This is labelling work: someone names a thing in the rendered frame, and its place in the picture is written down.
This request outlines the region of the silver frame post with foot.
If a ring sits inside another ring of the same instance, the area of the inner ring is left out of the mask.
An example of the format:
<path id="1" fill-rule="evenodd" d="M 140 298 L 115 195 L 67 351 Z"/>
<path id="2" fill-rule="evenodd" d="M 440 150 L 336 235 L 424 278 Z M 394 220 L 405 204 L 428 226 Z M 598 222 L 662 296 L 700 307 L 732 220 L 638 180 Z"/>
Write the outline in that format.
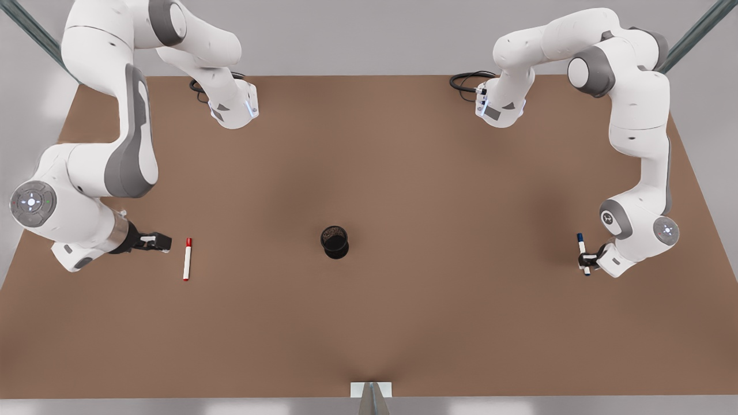
<path id="1" fill-rule="evenodd" d="M 351 383 L 351 397 L 360 398 L 358 415 L 390 415 L 385 398 L 392 397 L 392 383 Z"/>

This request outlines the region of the black mesh pen cup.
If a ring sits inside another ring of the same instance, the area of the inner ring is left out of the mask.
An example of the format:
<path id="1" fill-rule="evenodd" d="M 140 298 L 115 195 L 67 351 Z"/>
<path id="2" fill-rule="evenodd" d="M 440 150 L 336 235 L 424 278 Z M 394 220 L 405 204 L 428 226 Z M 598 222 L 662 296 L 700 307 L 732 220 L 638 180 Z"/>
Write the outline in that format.
<path id="1" fill-rule="evenodd" d="M 321 245 L 327 257 L 343 258 L 349 250 L 348 234 L 341 226 L 329 226 L 321 233 Z"/>

